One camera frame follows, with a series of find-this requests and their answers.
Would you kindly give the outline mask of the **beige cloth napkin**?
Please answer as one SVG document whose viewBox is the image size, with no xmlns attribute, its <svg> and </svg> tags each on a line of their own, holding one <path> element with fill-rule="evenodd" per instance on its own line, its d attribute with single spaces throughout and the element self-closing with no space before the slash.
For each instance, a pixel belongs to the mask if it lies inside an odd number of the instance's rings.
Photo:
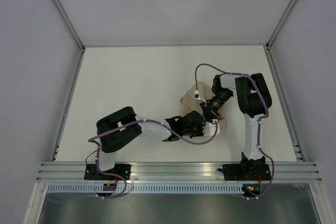
<svg viewBox="0 0 336 224">
<path fill-rule="evenodd" d="M 203 115 L 202 108 L 200 106 L 201 100 L 193 100 L 193 94 L 195 91 L 195 85 L 193 85 L 180 99 L 180 116 L 185 116 L 192 111 L 197 111 L 200 115 Z M 198 91 L 203 95 L 205 100 L 211 99 L 215 94 L 211 91 L 211 86 L 205 84 L 202 81 L 198 81 Z M 218 120 L 220 130 L 226 131 L 228 128 L 226 110 L 221 107 L 218 110 L 220 119 Z"/>
</svg>

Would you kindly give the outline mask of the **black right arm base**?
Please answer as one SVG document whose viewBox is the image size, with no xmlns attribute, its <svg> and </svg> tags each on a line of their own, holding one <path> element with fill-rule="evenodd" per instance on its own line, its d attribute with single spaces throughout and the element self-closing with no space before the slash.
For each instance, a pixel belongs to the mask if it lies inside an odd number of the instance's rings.
<svg viewBox="0 0 336 224">
<path fill-rule="evenodd" d="M 242 168 L 239 164 L 227 164 L 223 165 L 222 168 L 219 168 L 224 175 L 225 181 L 269 181 L 271 179 L 271 171 L 268 165 L 265 165 L 260 168 Z"/>
</svg>

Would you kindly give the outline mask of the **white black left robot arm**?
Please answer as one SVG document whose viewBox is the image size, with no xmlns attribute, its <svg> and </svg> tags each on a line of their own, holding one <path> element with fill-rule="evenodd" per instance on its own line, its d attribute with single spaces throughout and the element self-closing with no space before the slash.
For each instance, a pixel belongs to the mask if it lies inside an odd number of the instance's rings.
<svg viewBox="0 0 336 224">
<path fill-rule="evenodd" d="M 96 173 L 104 180 L 112 178 L 117 152 L 139 136 L 174 142 L 181 136 L 203 136 L 205 125 L 203 117 L 197 111 L 154 123 L 136 114 L 131 106 L 120 109 L 96 123 L 100 145 Z"/>
</svg>

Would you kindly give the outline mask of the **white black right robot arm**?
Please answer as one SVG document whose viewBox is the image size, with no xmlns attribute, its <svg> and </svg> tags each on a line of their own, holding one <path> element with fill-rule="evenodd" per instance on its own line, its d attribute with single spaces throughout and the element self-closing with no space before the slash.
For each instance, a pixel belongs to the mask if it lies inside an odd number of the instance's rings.
<svg viewBox="0 0 336 224">
<path fill-rule="evenodd" d="M 206 121 L 219 119 L 219 109 L 234 96 L 236 91 L 238 107 L 245 119 L 245 145 L 242 159 L 238 165 L 223 166 L 223 174 L 232 179 L 256 180 L 259 176 L 264 180 L 271 178 L 268 157 L 262 151 L 264 119 L 269 115 L 272 98 L 261 73 L 219 74 L 213 79 L 214 96 L 200 104 Z"/>
</svg>

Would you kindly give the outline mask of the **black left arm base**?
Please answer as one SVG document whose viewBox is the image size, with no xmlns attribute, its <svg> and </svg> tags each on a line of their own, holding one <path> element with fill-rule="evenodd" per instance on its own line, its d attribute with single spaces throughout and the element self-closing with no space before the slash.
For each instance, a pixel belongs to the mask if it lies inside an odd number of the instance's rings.
<svg viewBox="0 0 336 224">
<path fill-rule="evenodd" d="M 131 175 L 131 165 L 130 164 L 116 164 L 113 169 L 100 172 L 96 164 L 86 165 L 86 170 L 84 174 L 84 180 L 129 180 Z"/>
</svg>

